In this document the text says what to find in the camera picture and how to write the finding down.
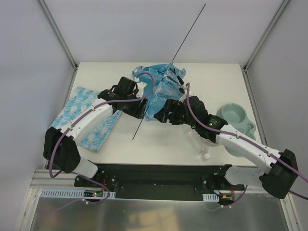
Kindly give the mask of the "blue snowman pet tent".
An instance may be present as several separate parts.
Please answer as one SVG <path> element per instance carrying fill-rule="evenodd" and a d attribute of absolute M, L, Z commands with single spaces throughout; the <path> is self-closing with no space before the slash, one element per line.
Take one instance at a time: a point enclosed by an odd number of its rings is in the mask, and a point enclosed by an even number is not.
<path fill-rule="evenodd" d="M 186 70 L 178 69 L 172 62 L 152 66 L 138 66 L 132 71 L 133 77 L 147 84 L 144 94 L 153 92 L 148 96 L 145 118 L 147 121 L 155 120 L 154 115 L 162 109 L 168 99 L 179 100 L 182 96 L 182 84 L 179 78 L 184 79 Z"/>

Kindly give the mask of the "thin black tent pole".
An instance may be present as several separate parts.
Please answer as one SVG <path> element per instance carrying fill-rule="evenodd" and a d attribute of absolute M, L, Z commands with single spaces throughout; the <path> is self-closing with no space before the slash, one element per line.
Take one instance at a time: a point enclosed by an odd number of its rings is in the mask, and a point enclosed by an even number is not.
<path fill-rule="evenodd" d="M 174 54 L 173 58 L 172 58 L 172 62 L 175 61 L 175 58 L 177 57 L 178 53 L 180 52 L 183 44 L 185 43 L 185 41 L 187 40 L 187 37 L 189 36 L 189 34 L 191 33 L 192 29 L 194 28 L 196 22 L 198 21 L 200 15 L 202 14 L 202 12 L 204 11 L 205 7 L 206 7 L 207 3 L 204 3 L 201 10 L 199 11 L 198 15 L 196 16 L 194 22 L 192 23 L 192 25 L 190 26 L 189 30 L 187 31 L 184 39 L 182 40 L 180 46 L 178 47 L 176 53 Z"/>

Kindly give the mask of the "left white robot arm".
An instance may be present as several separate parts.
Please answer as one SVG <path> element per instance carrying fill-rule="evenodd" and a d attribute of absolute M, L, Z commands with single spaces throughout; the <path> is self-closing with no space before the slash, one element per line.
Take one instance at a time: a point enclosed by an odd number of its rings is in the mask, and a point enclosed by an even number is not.
<path fill-rule="evenodd" d="M 75 173 L 85 177 L 91 187 L 101 184 L 102 176 L 96 164 L 82 157 L 78 151 L 83 138 L 100 122 L 114 113 L 125 114 L 141 119 L 145 114 L 148 95 L 144 94 L 147 83 L 139 78 L 121 77 L 118 84 L 101 91 L 92 105 L 61 128 L 50 127 L 45 133 L 43 156 L 49 161 L 49 173 L 56 167 L 60 172 Z"/>

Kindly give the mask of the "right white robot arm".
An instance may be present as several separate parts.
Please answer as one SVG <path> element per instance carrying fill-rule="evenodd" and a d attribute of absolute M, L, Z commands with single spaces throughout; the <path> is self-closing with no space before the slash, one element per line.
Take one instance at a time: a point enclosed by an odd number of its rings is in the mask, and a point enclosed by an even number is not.
<path fill-rule="evenodd" d="M 283 199 L 297 178 L 295 154 L 266 147 L 242 134 L 226 120 L 209 114 L 204 103 L 196 96 L 178 101 L 168 99 L 154 118 L 161 123 L 189 125 L 199 136 L 213 143 L 228 147 L 258 167 L 256 173 L 247 173 L 242 167 L 226 165 L 217 177 L 217 186 L 222 190 L 237 184 L 262 186 L 270 195 Z"/>

